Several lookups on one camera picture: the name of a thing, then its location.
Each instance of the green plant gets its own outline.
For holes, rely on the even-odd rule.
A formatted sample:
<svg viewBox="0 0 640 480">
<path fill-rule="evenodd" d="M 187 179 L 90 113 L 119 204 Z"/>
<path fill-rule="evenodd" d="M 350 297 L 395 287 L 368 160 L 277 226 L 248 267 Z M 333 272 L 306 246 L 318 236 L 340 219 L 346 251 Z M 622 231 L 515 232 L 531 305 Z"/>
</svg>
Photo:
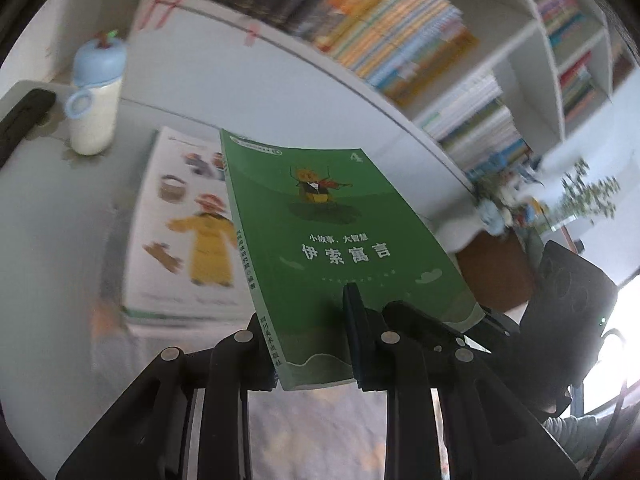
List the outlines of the green plant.
<svg viewBox="0 0 640 480">
<path fill-rule="evenodd" d="M 585 184 L 589 165 L 581 158 L 574 164 L 573 173 L 565 173 L 562 179 L 564 194 L 559 203 L 559 211 L 564 218 L 571 215 L 584 216 L 591 220 L 603 215 L 613 218 L 616 205 L 610 200 L 620 191 L 620 184 L 614 177 Z"/>
</svg>

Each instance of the blue bottle lid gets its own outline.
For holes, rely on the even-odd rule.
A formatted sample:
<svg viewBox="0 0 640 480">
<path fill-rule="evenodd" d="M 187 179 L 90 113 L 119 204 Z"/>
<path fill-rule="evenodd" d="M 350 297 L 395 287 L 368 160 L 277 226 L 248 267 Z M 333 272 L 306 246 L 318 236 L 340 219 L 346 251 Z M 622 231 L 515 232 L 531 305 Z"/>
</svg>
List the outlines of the blue bottle lid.
<svg viewBox="0 0 640 480">
<path fill-rule="evenodd" d="M 91 40 L 81 46 L 74 57 L 73 84 L 78 88 L 105 86 L 124 74 L 127 47 L 118 38 L 107 38 L 107 48 L 100 40 Z"/>
</svg>

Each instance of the white logo on book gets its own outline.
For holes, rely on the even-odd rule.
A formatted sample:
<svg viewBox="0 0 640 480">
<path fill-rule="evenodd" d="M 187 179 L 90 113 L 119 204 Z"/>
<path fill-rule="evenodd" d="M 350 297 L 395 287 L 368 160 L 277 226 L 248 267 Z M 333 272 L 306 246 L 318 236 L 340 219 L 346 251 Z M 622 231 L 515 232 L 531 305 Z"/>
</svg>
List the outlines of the white logo on book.
<svg viewBox="0 0 640 480">
<path fill-rule="evenodd" d="M 255 150 L 256 152 L 269 153 L 270 155 L 282 155 L 282 152 L 280 150 L 270 148 L 269 146 L 254 144 L 252 142 L 249 142 L 248 140 L 238 139 L 237 137 L 231 137 L 231 140 L 236 144 L 240 144 L 240 146 L 244 146 L 245 148 L 249 148 L 250 150 Z"/>
</svg>

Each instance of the desk surface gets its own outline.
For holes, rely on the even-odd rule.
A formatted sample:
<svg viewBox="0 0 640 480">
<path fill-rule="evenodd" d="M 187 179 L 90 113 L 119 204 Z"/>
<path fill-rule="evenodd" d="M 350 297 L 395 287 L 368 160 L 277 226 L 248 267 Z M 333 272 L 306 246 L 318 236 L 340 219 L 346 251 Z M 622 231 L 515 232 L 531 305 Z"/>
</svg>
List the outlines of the desk surface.
<svg viewBox="0 0 640 480">
<path fill-rule="evenodd" d="M 0 113 L 34 86 L 21 82 Z M 23 141 L 0 171 L 0 399 L 7 423 L 48 477 L 102 414 L 91 371 L 90 316 L 114 204 L 127 194 L 161 126 L 210 136 L 210 126 L 122 102 L 107 155 L 65 160 L 65 123 Z"/>
</svg>

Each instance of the white wavy line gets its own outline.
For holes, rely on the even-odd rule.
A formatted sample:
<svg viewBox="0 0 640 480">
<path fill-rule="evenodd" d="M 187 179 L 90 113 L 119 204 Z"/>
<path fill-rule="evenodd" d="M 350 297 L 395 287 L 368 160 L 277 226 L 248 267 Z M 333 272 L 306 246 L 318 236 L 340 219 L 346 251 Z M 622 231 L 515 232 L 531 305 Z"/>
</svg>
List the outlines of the white wavy line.
<svg viewBox="0 0 640 480">
<path fill-rule="evenodd" d="M 306 366 L 306 365 L 308 365 L 309 361 L 311 361 L 311 359 L 313 359 L 314 357 L 317 357 L 317 356 L 321 356 L 321 355 L 323 355 L 323 356 L 325 356 L 325 357 L 332 357 L 333 359 L 335 359 L 336 361 L 340 361 L 340 362 L 341 362 L 342 364 L 344 364 L 344 365 L 351 366 L 350 364 L 345 363 L 342 359 L 338 359 L 335 355 L 331 355 L 331 354 L 322 354 L 322 353 L 321 353 L 321 354 L 313 354 L 309 359 L 307 359 L 307 360 L 306 360 L 305 362 L 303 362 L 301 365 L 299 365 L 299 364 L 297 364 L 297 363 L 292 363 L 291 361 L 287 361 L 287 364 L 289 364 L 289 365 L 291 365 L 291 366 L 299 366 L 299 367 Z"/>
</svg>

